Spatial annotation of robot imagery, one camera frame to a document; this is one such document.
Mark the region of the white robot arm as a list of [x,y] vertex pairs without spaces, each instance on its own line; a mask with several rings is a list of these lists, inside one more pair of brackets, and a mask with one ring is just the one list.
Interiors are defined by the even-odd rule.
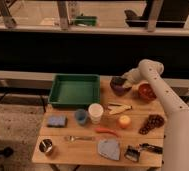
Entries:
[[143,59],[125,72],[125,85],[146,80],[167,116],[161,171],[189,171],[189,106],[161,78],[162,63]]

